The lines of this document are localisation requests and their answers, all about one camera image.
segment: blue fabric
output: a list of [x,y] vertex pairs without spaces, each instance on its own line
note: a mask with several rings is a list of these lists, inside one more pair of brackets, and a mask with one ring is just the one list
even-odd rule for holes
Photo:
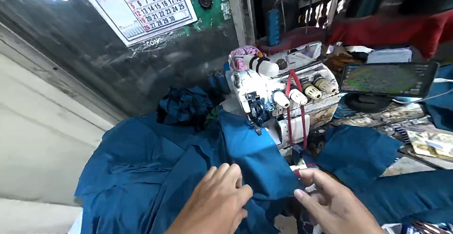
[[206,92],[198,86],[190,89],[170,88],[159,106],[168,114],[164,124],[175,124],[190,121],[196,116],[205,116],[214,107]]
[[453,222],[453,170],[382,177],[354,194],[380,225]]
[[342,125],[326,131],[316,164],[351,189],[365,187],[390,166],[402,143],[372,128]]
[[254,191],[236,233],[277,234],[273,219],[300,184],[265,130],[257,136],[224,111],[202,132],[157,123],[155,113],[106,132],[75,193],[82,234],[162,234],[207,170],[223,162],[237,163]]
[[[437,70],[436,78],[453,79],[453,65],[441,67]],[[453,89],[453,83],[433,83],[428,97],[439,95]],[[424,108],[432,117],[436,128],[453,132],[453,92],[443,96],[428,99],[424,102]]]

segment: phone screen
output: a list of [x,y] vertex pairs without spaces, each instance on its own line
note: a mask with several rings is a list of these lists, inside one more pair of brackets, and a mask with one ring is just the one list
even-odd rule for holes
[[425,97],[438,63],[373,63],[343,69],[341,92]]

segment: concrete wall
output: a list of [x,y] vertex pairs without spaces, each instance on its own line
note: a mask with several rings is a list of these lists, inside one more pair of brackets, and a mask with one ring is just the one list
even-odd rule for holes
[[78,177],[111,127],[0,55],[0,197],[75,205]]

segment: electrical cable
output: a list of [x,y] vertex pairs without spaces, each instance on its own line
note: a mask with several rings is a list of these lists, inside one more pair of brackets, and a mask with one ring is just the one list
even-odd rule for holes
[[284,33],[286,33],[286,19],[285,19],[285,8],[283,7],[283,0],[280,0],[280,3],[282,5],[283,28],[284,28]]
[[[434,83],[453,82],[453,80],[445,79],[445,78],[436,78],[436,79],[433,80],[433,82]],[[402,101],[398,101],[396,99],[393,99],[392,101],[396,102],[396,103],[399,103],[399,104],[408,105],[408,104],[412,104],[412,103],[422,102],[422,101],[425,101],[425,100],[428,100],[428,99],[432,99],[432,98],[437,98],[437,97],[443,96],[445,94],[449,94],[450,92],[453,92],[453,89],[451,89],[451,90],[449,90],[447,92],[444,92],[444,93],[440,93],[439,95],[434,95],[434,96],[431,96],[431,97],[422,98],[422,99],[419,99],[419,100],[416,100],[416,101],[402,102]]]

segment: pink fabric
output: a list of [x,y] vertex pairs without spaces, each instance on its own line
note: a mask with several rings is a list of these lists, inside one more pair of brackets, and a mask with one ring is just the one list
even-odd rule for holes
[[[255,55],[255,54],[258,54],[258,56],[261,57],[263,56],[263,54],[255,46],[244,45],[233,50],[230,53],[230,56],[233,57],[235,55]],[[233,63],[230,63],[230,68],[236,71],[248,69],[246,66],[244,66],[244,61],[242,60],[242,58],[236,58]]]

